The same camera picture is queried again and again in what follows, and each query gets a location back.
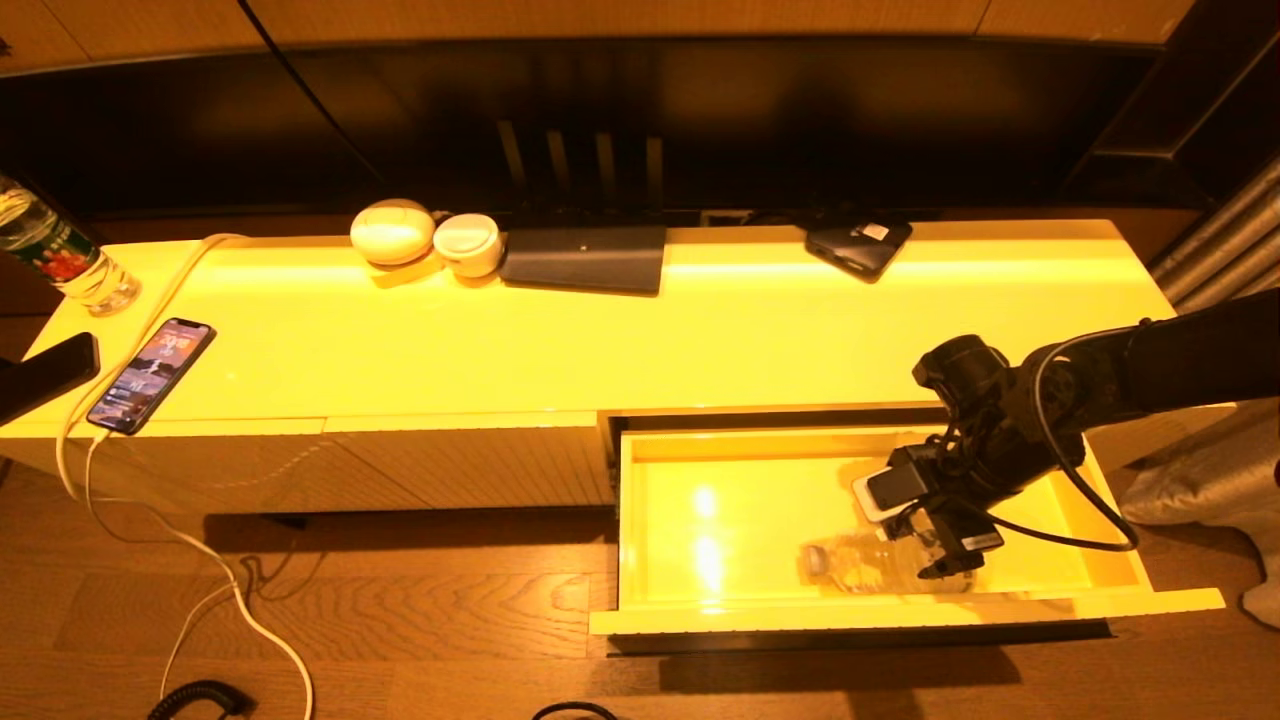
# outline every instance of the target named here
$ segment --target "bottle label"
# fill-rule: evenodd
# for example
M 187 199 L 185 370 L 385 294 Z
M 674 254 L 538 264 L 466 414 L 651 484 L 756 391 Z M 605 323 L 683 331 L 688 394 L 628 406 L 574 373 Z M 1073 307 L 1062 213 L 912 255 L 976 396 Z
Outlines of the bottle label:
M 92 268 L 102 251 L 70 225 L 58 220 L 44 240 L 10 252 L 49 278 L 49 282 L 61 284 Z

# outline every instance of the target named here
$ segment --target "gray pipe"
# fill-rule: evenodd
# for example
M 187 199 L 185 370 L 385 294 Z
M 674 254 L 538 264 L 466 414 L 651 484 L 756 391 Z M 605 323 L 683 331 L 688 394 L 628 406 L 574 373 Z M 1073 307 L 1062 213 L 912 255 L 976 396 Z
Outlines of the gray pipe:
M 1165 296 L 1175 305 L 1181 302 L 1201 283 L 1235 260 L 1277 224 L 1280 224 L 1280 188 L 1272 187 L 1258 202 L 1242 213 L 1222 234 L 1201 246 L 1199 251 L 1161 279 L 1160 290 L 1165 291 Z
M 1204 224 L 1196 228 L 1196 232 L 1189 234 L 1187 240 L 1178 243 L 1172 251 L 1165 256 L 1164 260 L 1156 264 L 1155 269 L 1151 270 L 1151 277 L 1156 278 L 1156 282 L 1164 284 L 1165 278 L 1169 277 L 1174 269 L 1183 263 L 1189 255 L 1199 250 L 1206 242 L 1213 240 L 1220 232 L 1222 232 L 1226 225 L 1231 224 L 1245 208 L 1253 205 L 1260 197 L 1276 182 L 1280 182 L 1280 155 L 1277 155 L 1261 173 L 1257 174 L 1249 184 L 1244 186 L 1244 190 L 1235 193 L 1235 197 L 1230 200 L 1226 205 L 1222 205 L 1213 217 L 1204 220 Z
M 1263 290 L 1271 290 L 1272 287 L 1280 286 L 1280 265 L 1271 268 L 1270 270 L 1262 273 L 1253 282 L 1244 286 L 1240 292 L 1236 292 L 1231 297 L 1244 297 L 1245 295 L 1253 295 L 1254 292 L 1262 292 Z
M 1175 307 L 1179 313 L 1190 313 L 1226 300 L 1277 261 L 1280 261 L 1280 228 L 1271 231 L 1248 252 L 1197 287 L 1196 292 L 1178 301 Z

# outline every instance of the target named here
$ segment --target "white fabric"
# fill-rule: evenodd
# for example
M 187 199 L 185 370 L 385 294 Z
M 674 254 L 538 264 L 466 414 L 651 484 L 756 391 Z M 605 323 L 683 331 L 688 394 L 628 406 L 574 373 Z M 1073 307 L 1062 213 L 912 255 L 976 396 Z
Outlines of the white fabric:
M 1245 532 L 1266 580 L 1244 610 L 1280 628 L 1280 413 L 1275 400 L 1240 404 L 1230 418 L 1153 456 L 1120 502 L 1142 524 L 1203 523 Z

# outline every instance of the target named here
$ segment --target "cabinet top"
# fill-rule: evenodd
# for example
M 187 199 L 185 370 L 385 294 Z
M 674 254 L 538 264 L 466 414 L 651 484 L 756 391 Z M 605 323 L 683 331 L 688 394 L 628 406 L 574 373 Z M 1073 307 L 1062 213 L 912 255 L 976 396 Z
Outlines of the cabinet top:
M 161 320 L 218 331 L 142 436 L 594 424 L 598 413 L 936 405 L 920 355 L 978 333 L 1019 363 L 1050 342 L 1174 314 L 1106 220 L 918 223 L 876 284 L 794 227 L 668 231 L 658 297 L 460 284 L 372 270 L 346 237 L 233 238 Z M 64 302 L 32 354 L 88 331 L 129 352 L 195 242 L 110 246 L 143 283 L 95 319 Z M 0 428 L 52 437 L 84 387 Z M 93 428 L 77 427 L 76 436 Z

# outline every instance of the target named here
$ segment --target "robotic arm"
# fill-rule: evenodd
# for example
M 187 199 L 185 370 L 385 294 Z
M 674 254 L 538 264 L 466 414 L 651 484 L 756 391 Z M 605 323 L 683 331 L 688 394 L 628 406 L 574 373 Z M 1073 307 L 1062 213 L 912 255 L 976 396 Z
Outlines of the robotic arm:
M 1079 477 L 1082 433 L 1164 410 L 1280 395 L 1280 290 L 1260 292 L 1181 318 L 1080 336 L 1032 352 L 1011 368 L 978 336 L 952 338 L 925 354 L 915 382 L 938 393 L 946 434 L 896 448 L 888 469 L 865 480 L 869 515 L 891 539 L 923 528 L 937 536 L 923 579 L 983 565 L 1004 544 L 1005 527 L 1076 547 L 1128 551 L 1138 538 Z M 1061 466 L 1126 542 L 1051 536 L 988 512 Z

